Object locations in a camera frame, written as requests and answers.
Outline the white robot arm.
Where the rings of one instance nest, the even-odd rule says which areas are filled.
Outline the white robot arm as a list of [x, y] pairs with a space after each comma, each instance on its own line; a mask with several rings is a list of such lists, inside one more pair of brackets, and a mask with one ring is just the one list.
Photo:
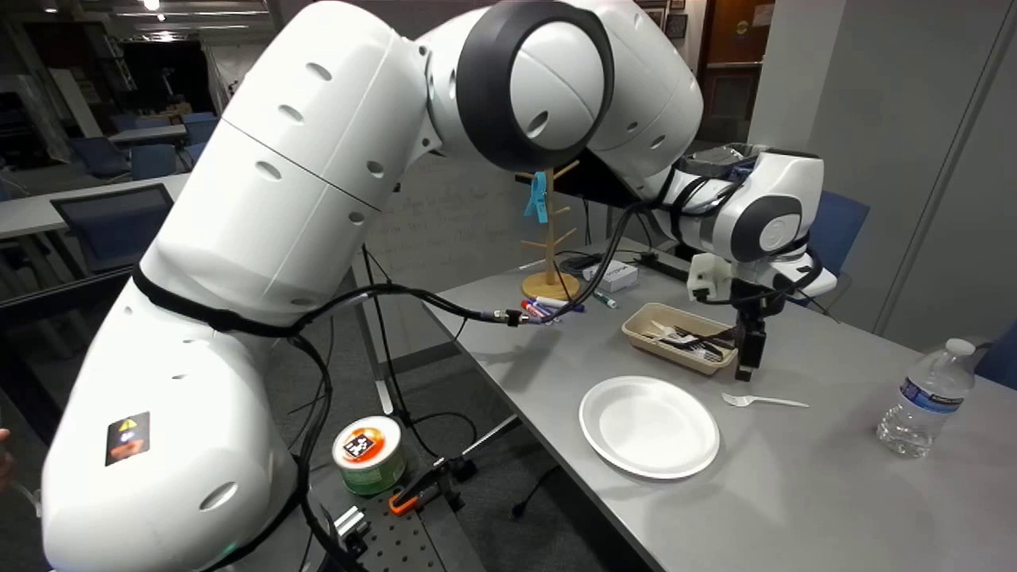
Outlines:
[[774, 295], [823, 293], [810, 154], [696, 175], [703, 92], [637, 0], [496, 0], [407, 38], [315, 0], [229, 98], [162, 228], [103, 318], [41, 468], [56, 572], [210, 572], [301, 503], [264, 359], [347, 302], [369, 222], [423, 157], [605, 168], [670, 240]]

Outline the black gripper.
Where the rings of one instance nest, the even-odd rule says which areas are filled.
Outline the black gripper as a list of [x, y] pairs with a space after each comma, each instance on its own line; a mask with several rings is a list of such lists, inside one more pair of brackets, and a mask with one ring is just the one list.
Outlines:
[[762, 361], [765, 320], [784, 307], [784, 295], [751, 286], [736, 289], [731, 304], [736, 307], [734, 340], [740, 344], [734, 378], [751, 383]]

